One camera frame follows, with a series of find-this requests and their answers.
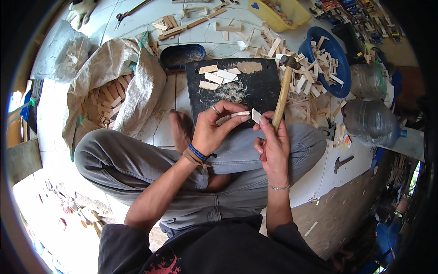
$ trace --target dark blue plastic tray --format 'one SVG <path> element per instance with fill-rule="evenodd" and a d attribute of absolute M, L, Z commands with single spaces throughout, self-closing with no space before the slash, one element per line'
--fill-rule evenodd
<path fill-rule="evenodd" d="M 178 45 L 165 48 L 160 55 L 160 63 L 167 69 L 185 68 L 186 63 L 204 60 L 205 49 L 198 44 Z"/>
<path fill-rule="evenodd" d="M 321 48 L 329 52 L 333 58 L 338 59 L 339 67 L 336 69 L 336 77 L 344 81 L 344 86 L 341 88 L 341 85 L 339 83 L 336 83 L 336 85 L 328 85 L 322 74 L 318 74 L 318 80 L 321 81 L 324 88 L 328 90 L 331 94 L 338 98 L 344 98 L 350 92 L 351 73 L 347 57 L 345 56 L 345 53 L 339 45 L 338 41 L 336 41 L 336 39 L 325 29 L 320 27 L 312 27 L 308 30 L 307 38 L 301 44 L 298 52 L 304 54 L 305 57 L 309 58 L 309 63 L 313 63 L 313 61 L 315 61 L 315 57 L 313 56 L 312 46 L 310 45 L 311 37 L 313 38 L 313 41 L 316 41 L 316 43 L 318 43 L 321 36 L 325 36 L 330 39 L 324 40 L 324 42 L 322 42 Z"/>

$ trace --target scissors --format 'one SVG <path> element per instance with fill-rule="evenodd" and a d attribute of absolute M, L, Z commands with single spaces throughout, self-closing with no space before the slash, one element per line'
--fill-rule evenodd
<path fill-rule="evenodd" d="M 114 30 L 117 30 L 117 29 L 119 28 L 120 23 L 122 22 L 122 20 L 123 20 L 125 17 L 127 17 L 127 16 L 133 14 L 134 12 L 138 11 L 141 7 L 143 7 L 144 5 L 146 5 L 147 3 L 151 2 L 151 1 L 152 1 L 152 0 L 145 0 L 145 1 L 141 2 L 138 6 L 136 6 L 135 8 L 133 8 L 132 10 L 127 11 L 127 12 L 125 12 L 124 14 L 121 14 L 121 13 L 117 14 L 117 15 L 116 15 L 116 18 L 117 18 L 117 24 L 116 24 L 116 27 L 114 28 Z"/>
<path fill-rule="evenodd" d="M 125 18 L 128 15 L 129 15 L 129 11 L 125 12 L 124 14 L 119 13 L 116 15 L 117 24 L 116 24 L 116 27 L 114 28 L 114 30 L 119 29 L 120 23 L 122 22 L 123 18 Z"/>

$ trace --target brown wrist band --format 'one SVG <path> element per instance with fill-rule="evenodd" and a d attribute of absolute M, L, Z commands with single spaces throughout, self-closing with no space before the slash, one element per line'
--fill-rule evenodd
<path fill-rule="evenodd" d="M 183 152 L 183 156 L 186 157 L 190 162 L 202 166 L 203 168 L 211 167 L 211 164 L 204 163 L 201 158 L 199 158 L 190 148 L 186 148 Z"/>

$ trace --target hand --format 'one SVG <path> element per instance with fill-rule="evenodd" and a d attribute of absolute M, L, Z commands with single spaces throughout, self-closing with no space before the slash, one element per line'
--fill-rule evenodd
<path fill-rule="evenodd" d="M 233 128 L 249 120 L 249 116 L 237 115 L 221 126 L 218 126 L 216 121 L 219 118 L 237 112 L 247 111 L 248 108 L 244 105 L 228 101 L 217 102 L 215 108 L 220 114 L 217 114 L 212 108 L 201 112 L 198 114 L 198 121 L 194 129 L 192 145 L 206 157 L 215 152 L 216 149 L 222 145 L 223 140 Z"/>
<path fill-rule="evenodd" d="M 263 153 L 263 144 L 265 145 L 267 161 L 262 162 L 263 169 L 268 175 L 270 185 L 283 188 L 289 185 L 289 137 L 287 135 L 286 124 L 281 120 L 277 134 L 274 128 L 268 122 L 267 118 L 274 116 L 273 111 L 268 111 L 260 118 L 260 124 L 255 124 L 254 131 L 261 129 L 266 136 L 266 140 L 256 138 L 254 140 L 254 148 L 260 153 Z"/>

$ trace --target gray jeans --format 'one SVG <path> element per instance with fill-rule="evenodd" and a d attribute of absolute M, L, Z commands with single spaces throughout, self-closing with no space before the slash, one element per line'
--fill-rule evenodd
<path fill-rule="evenodd" d="M 290 138 L 289 176 L 296 183 L 322 157 L 324 136 L 307 124 L 287 125 Z M 215 174 L 232 174 L 223 191 L 205 193 L 208 172 L 198 167 L 161 218 L 172 230 L 225 218 L 260 214 L 268 200 L 266 173 L 254 149 L 254 139 L 265 138 L 251 128 L 231 132 L 210 158 Z M 80 141 L 74 153 L 76 167 L 92 184 L 130 206 L 138 195 L 179 158 L 175 150 L 161 149 L 120 132 L 94 130 Z"/>

